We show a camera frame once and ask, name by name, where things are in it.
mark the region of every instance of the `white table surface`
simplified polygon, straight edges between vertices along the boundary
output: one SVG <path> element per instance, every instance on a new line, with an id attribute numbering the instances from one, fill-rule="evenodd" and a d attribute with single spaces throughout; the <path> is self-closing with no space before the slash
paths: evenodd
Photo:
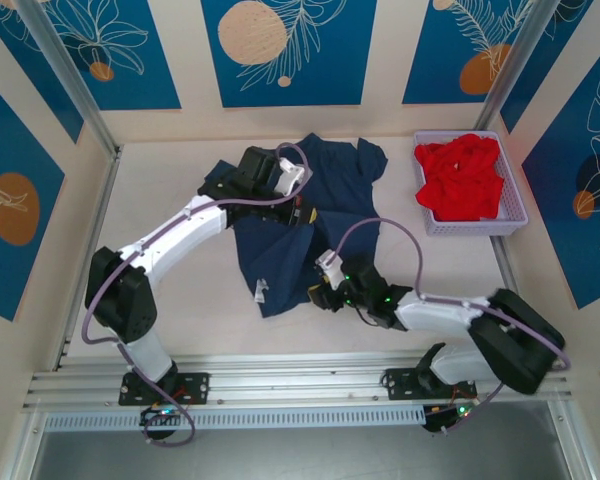
<path id="1" fill-rule="evenodd" d="M 428 237 L 411 164 L 411 137 L 369 138 L 389 163 L 374 184 L 381 216 L 411 229 L 424 251 L 423 290 L 454 296 L 489 295 L 502 278 L 488 237 Z M 100 245 L 112 250 L 152 231 L 196 193 L 219 159 L 237 164 L 245 148 L 273 148 L 278 140 L 232 140 L 126 145 Z M 409 239 L 382 225 L 376 267 L 389 283 L 413 285 L 417 258 Z M 233 231 L 208 240 L 174 267 L 154 292 L 157 331 L 173 355 L 351 353 L 428 348 L 429 332 L 398 332 L 363 324 L 352 309 L 334 314 L 310 304 L 263 319 L 238 268 Z M 116 356 L 110 345 L 88 346 L 78 319 L 69 356 Z M 107 332 L 93 321 L 91 336 Z"/>

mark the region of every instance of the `purple plastic basket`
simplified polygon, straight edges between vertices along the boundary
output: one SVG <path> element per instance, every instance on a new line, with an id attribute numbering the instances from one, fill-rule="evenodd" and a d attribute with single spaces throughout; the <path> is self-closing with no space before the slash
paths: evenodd
<path id="1" fill-rule="evenodd" d="M 427 145 L 429 143 L 449 143 L 452 140 L 461 137 L 467 133 L 475 133 L 479 137 L 493 138 L 497 140 L 500 147 L 500 156 L 495 164 L 498 175 L 504 178 L 504 187 L 502 197 L 500 198 L 500 209 L 498 217 L 495 219 L 485 219 L 479 222 L 439 222 L 433 217 L 433 212 L 422 207 L 424 214 L 424 223 L 427 235 L 466 235 L 466 236 L 506 236 L 511 235 L 518 228 L 529 223 L 527 211 L 522 203 L 520 192 L 513 179 L 509 162 L 507 161 L 500 143 L 500 138 L 495 132 L 488 131 L 438 131 L 421 130 L 413 136 L 414 148 L 418 145 Z M 416 183 L 418 189 L 425 184 L 424 170 L 415 155 L 413 155 L 413 165 L 416 174 Z"/>

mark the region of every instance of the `navy blue shirt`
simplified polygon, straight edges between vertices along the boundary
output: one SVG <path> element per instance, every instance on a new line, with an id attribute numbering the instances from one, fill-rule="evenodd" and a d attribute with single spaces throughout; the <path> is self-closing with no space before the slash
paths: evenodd
<path id="1" fill-rule="evenodd" d="M 290 227 L 257 217 L 239 220 L 234 225 L 240 270 L 255 293 L 258 280 L 266 282 L 263 317 L 277 315 L 308 302 L 307 290 L 319 283 L 315 261 L 326 250 L 338 246 L 342 235 L 354 223 L 377 217 L 373 208 L 373 182 L 380 178 L 387 157 L 377 145 L 364 139 L 358 148 L 350 143 L 328 142 L 311 134 L 297 144 L 306 154 L 313 176 L 302 191 L 318 211 L 311 225 Z M 302 163 L 293 149 L 282 156 Z M 209 177 L 223 170 L 219 164 Z M 344 245 L 340 256 L 375 255 L 379 224 L 360 227 Z"/>

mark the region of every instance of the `gray floor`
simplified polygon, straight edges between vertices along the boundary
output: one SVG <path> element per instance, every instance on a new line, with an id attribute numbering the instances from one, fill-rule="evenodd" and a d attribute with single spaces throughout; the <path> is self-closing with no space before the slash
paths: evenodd
<path id="1" fill-rule="evenodd" d="M 422 427 L 200 431 L 151 447 L 140 433 L 53 433 L 35 480 L 570 478 L 543 403 L 490 405 L 449 437 Z"/>

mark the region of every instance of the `floral wall print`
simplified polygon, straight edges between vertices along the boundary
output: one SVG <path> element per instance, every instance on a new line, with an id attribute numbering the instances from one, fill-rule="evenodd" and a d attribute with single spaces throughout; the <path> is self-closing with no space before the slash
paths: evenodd
<path id="1" fill-rule="evenodd" d="M 500 110 L 512 132 L 593 0 L 562 0 Z"/>
<path id="2" fill-rule="evenodd" d="M 403 103 L 483 101 L 532 6 L 533 0 L 431 0 Z"/>
<path id="3" fill-rule="evenodd" d="M 147 0 L 38 1 L 102 110 L 180 109 Z M 38 53 L 9 0 L 0 23 L 28 57 Z"/>
<path id="4" fill-rule="evenodd" d="M 523 168 L 582 308 L 600 298 L 600 58 Z"/>
<path id="5" fill-rule="evenodd" d="M 38 90 L 67 135 L 78 141 L 84 120 L 10 0 L 0 0 L 0 39 Z"/>
<path id="6" fill-rule="evenodd" d="M 375 6 L 202 0 L 223 106 L 360 104 Z"/>
<path id="7" fill-rule="evenodd" d="M 64 173 L 0 96 L 0 316 L 22 300 Z"/>

